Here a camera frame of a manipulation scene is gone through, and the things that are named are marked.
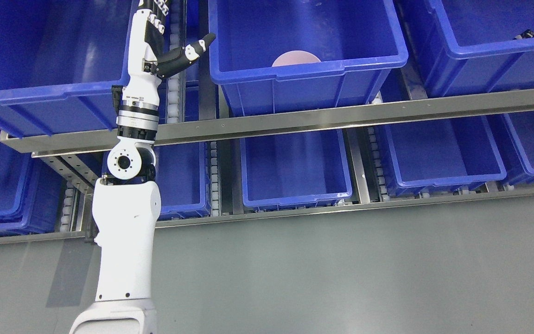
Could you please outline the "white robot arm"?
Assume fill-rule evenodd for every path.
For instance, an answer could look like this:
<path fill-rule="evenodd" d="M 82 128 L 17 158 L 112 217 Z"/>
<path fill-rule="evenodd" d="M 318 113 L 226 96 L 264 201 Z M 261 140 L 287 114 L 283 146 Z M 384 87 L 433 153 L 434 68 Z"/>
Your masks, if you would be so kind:
<path fill-rule="evenodd" d="M 154 180 L 159 122 L 157 85 L 113 87 L 117 138 L 108 173 L 96 180 L 92 214 L 101 248 L 95 302 L 70 328 L 72 334 L 154 334 L 151 299 L 154 230 L 161 199 Z"/>

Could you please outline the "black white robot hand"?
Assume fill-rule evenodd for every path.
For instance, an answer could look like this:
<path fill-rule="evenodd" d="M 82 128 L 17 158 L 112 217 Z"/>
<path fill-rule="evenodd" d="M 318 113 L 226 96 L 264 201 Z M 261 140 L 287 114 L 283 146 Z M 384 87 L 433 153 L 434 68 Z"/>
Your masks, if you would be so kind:
<path fill-rule="evenodd" d="M 162 80 L 197 63 L 216 39 L 210 32 L 198 41 L 165 52 L 170 7 L 169 0 L 140 0 L 133 14 L 127 56 L 129 82 L 121 91 L 121 101 L 128 106 L 159 105 Z"/>

